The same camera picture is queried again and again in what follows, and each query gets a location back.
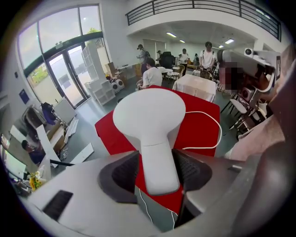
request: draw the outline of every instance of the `black door frame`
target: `black door frame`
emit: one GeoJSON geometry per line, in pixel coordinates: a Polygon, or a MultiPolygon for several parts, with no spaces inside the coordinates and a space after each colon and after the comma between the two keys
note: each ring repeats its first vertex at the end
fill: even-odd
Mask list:
{"type": "Polygon", "coordinates": [[[68,50],[73,49],[73,48],[78,47],[78,46],[81,46],[81,48],[83,49],[82,44],[76,44],[76,45],[73,45],[73,46],[71,46],[69,48],[66,48],[66,49],[60,51],[58,54],[55,54],[52,57],[50,57],[47,60],[45,60],[46,67],[47,67],[47,69],[49,71],[49,75],[50,75],[50,77],[51,77],[54,85],[56,86],[56,88],[57,88],[58,92],[60,93],[60,95],[62,97],[65,97],[65,99],[69,102],[69,104],[72,106],[73,109],[76,109],[78,106],[80,106],[82,103],[84,103],[85,101],[87,101],[87,99],[89,98],[89,96],[85,92],[84,88],[82,87],[77,74],[75,73],[74,67],[72,65],[72,62],[70,60],[69,53],[68,53],[68,50]],[[81,96],[83,98],[76,105],[73,105],[72,102],[69,100],[69,98],[64,93],[62,87],[60,86],[60,84],[59,84],[59,82],[58,82],[58,80],[57,80],[57,78],[56,78],[56,76],[55,76],[55,74],[54,74],[54,72],[53,72],[53,70],[51,68],[51,65],[49,64],[49,62],[52,59],[58,57],[59,55],[63,55],[63,60],[64,60],[64,62],[66,64],[66,67],[67,67],[67,70],[68,70],[68,72],[69,72],[69,74],[71,76],[71,79],[73,80],[74,85],[76,86],[76,88],[78,89],[79,93],[81,94],[81,96]]]}

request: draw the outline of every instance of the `black metal railing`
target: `black metal railing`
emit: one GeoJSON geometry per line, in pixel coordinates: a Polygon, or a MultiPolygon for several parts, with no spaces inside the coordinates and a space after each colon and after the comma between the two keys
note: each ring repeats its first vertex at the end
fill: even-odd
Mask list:
{"type": "Polygon", "coordinates": [[[193,8],[226,12],[242,17],[262,27],[281,41],[281,23],[260,7],[245,0],[152,0],[125,15],[128,24],[131,25],[159,13],[193,8]]]}

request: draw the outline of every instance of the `white t-shirt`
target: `white t-shirt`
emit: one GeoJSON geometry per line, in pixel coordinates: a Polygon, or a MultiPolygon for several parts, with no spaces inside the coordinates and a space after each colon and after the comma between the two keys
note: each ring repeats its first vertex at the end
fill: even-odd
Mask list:
{"type": "Polygon", "coordinates": [[[162,75],[161,71],[157,68],[150,68],[143,74],[143,86],[161,86],[162,75]]]}
{"type": "Polygon", "coordinates": [[[181,57],[179,58],[180,59],[180,63],[181,64],[187,64],[187,60],[188,60],[189,56],[187,53],[185,54],[181,54],[181,57]]]}
{"type": "Polygon", "coordinates": [[[213,51],[208,52],[207,50],[204,50],[200,52],[199,57],[202,58],[202,61],[200,62],[201,65],[203,65],[205,68],[211,65],[212,59],[216,58],[215,53],[213,54],[213,51]]]}

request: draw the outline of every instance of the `red table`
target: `red table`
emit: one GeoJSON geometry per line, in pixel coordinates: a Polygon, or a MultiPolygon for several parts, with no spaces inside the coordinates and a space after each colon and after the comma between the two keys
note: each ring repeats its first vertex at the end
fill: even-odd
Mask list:
{"type": "MultiPolygon", "coordinates": [[[[162,88],[159,86],[151,86],[150,88],[162,88]]],[[[218,105],[194,97],[192,95],[185,94],[179,91],[173,91],[179,95],[185,105],[186,111],[203,111],[219,122],[220,109],[218,105]]],[[[113,123],[113,111],[104,116],[95,124],[95,128],[98,136],[102,139],[103,144],[110,153],[114,155],[126,151],[135,150],[125,136],[115,127],[113,123]]],[[[184,147],[210,147],[217,143],[219,134],[218,125],[208,116],[202,113],[186,114],[184,120],[180,126],[178,137],[174,148],[182,149],[184,147]]],[[[208,150],[189,150],[199,154],[214,156],[215,149],[208,150]]],[[[179,213],[182,201],[182,190],[180,187],[178,191],[163,195],[163,196],[150,196],[147,193],[144,172],[142,165],[142,156],[139,157],[139,172],[136,178],[136,185],[146,193],[154,201],[158,202],[162,206],[168,208],[171,211],[179,213]]]]}

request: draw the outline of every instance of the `white tablecloth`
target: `white tablecloth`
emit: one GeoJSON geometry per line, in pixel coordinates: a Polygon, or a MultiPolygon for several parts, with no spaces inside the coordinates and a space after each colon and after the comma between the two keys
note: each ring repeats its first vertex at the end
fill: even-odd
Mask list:
{"type": "Polygon", "coordinates": [[[213,102],[216,95],[216,83],[199,76],[185,74],[175,81],[173,90],[213,102]]]}

